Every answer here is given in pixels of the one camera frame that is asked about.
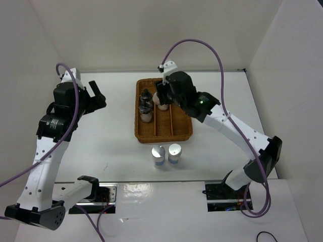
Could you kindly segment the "pink-capped spice bottle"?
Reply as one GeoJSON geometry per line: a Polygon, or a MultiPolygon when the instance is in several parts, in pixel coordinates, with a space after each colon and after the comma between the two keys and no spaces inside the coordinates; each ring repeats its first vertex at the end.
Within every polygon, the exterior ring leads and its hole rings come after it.
{"type": "Polygon", "coordinates": [[[154,102],[155,105],[160,105],[160,99],[158,97],[158,93],[157,92],[154,93],[154,95],[152,97],[152,100],[153,100],[153,102],[154,102]]]}

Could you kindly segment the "green-capped white spice bottle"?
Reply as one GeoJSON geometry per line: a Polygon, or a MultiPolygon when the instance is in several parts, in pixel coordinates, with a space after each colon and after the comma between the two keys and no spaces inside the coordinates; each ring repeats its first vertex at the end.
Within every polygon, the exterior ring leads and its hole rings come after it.
{"type": "Polygon", "coordinates": [[[164,105],[158,105],[157,107],[161,111],[166,111],[169,108],[169,105],[168,104],[164,104],[164,105]]]}

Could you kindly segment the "black-capped brown spice bottle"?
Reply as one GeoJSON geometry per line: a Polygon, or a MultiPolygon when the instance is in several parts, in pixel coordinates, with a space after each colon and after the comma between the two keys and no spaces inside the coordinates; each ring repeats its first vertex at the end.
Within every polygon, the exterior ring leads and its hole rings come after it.
{"type": "Polygon", "coordinates": [[[154,105],[154,102],[152,100],[152,94],[149,92],[148,89],[144,89],[141,93],[140,100],[142,103],[147,103],[150,106],[154,105]]]}

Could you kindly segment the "black-capped white spice bottle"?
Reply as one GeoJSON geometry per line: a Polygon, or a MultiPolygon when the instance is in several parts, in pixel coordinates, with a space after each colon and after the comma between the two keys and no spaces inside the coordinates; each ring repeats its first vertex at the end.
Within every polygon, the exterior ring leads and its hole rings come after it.
{"type": "Polygon", "coordinates": [[[144,123],[149,123],[152,120],[152,105],[148,102],[142,102],[138,108],[141,120],[144,123]]]}

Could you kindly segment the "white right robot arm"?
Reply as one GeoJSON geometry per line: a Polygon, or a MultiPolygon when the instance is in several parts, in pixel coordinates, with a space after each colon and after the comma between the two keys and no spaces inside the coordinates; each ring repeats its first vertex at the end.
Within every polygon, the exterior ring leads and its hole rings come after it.
{"type": "Polygon", "coordinates": [[[221,186],[223,196],[232,198],[243,186],[264,182],[280,159],[282,140],[279,137],[261,134],[225,112],[217,98],[207,92],[198,92],[191,77],[183,71],[174,72],[154,85],[162,105],[178,105],[189,117],[222,133],[250,159],[242,168],[225,176],[221,186]]]}

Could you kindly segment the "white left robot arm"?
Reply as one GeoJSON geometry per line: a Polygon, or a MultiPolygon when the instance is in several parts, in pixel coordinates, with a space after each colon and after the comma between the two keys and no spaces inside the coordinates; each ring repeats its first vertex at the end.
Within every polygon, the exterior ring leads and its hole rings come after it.
{"type": "Polygon", "coordinates": [[[69,187],[53,195],[53,188],[62,157],[67,150],[79,119],[88,113],[106,107],[105,97],[95,81],[90,97],[85,87],[72,82],[61,82],[53,91],[54,101],[39,121],[37,129],[34,168],[31,169],[22,195],[5,209],[5,217],[32,226],[56,230],[65,213],[83,199],[98,201],[109,190],[91,176],[80,176],[69,187]]]}

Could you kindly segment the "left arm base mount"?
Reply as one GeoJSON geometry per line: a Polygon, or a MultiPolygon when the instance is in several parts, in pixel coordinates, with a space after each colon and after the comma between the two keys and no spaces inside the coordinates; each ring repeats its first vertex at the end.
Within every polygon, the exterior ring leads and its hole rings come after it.
{"type": "Polygon", "coordinates": [[[82,207],[90,215],[98,215],[102,211],[104,214],[115,214],[118,185],[116,183],[100,183],[99,186],[103,192],[94,201],[83,199],[76,205],[82,207]]]}

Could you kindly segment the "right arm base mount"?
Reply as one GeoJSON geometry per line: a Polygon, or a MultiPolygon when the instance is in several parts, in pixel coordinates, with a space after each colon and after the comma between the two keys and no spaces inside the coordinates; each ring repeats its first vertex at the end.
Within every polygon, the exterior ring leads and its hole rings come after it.
{"type": "Polygon", "coordinates": [[[202,193],[206,196],[208,212],[239,211],[241,206],[243,210],[246,210],[244,207],[245,189],[246,186],[243,186],[235,191],[222,183],[205,183],[202,193]]]}

